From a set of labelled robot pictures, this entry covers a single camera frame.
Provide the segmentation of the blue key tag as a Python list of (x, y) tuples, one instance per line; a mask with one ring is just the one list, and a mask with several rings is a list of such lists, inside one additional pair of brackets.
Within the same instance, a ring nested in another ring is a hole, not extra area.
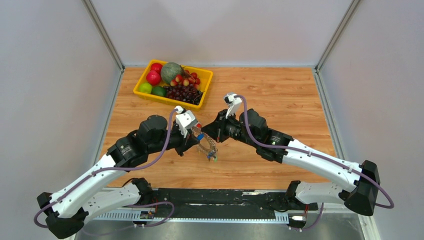
[(200, 133), (200, 134), (196, 137), (196, 139), (197, 139), (198, 141), (201, 141), (204, 137), (205, 137), (205, 135), (204, 135), (203, 133)]

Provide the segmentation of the grey disc keyring with rings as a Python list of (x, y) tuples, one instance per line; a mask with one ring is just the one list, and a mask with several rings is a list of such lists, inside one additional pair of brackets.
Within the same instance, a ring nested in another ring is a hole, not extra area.
[(196, 137), (201, 133), (204, 134), (204, 138), (199, 141), (199, 144), (197, 145), (198, 152), (204, 154), (209, 161), (213, 161), (214, 158), (217, 158), (218, 148), (215, 141), (206, 133), (202, 132), (201, 128), (194, 126), (192, 131)]

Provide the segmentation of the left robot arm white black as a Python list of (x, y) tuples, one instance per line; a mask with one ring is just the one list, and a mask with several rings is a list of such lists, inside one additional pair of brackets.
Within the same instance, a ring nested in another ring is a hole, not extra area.
[(118, 139), (78, 179), (55, 193), (44, 192), (37, 197), (40, 213), (46, 216), (41, 227), (49, 229), (58, 239), (65, 239), (106, 212), (126, 206), (152, 206), (153, 190), (144, 178), (133, 179), (125, 186), (104, 194), (101, 190), (126, 173), (150, 167), (150, 154), (160, 158), (165, 151), (174, 149), (182, 155), (197, 145), (199, 141), (191, 130), (197, 123), (189, 110), (181, 113), (172, 111), (168, 118), (149, 116), (138, 129)]

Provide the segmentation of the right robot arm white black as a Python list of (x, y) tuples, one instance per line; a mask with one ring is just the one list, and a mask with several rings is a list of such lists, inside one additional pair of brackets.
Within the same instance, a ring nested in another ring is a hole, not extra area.
[(226, 113), (226, 110), (220, 111), (215, 120), (201, 130), (218, 143), (231, 138), (254, 147), (267, 161), (300, 167), (329, 180), (323, 183), (291, 181), (285, 194), (290, 208), (333, 203), (345, 205), (360, 215), (374, 214), (381, 183), (374, 162), (350, 162), (317, 151), (290, 135), (269, 128), (266, 119), (252, 108), (239, 118), (226, 117)]

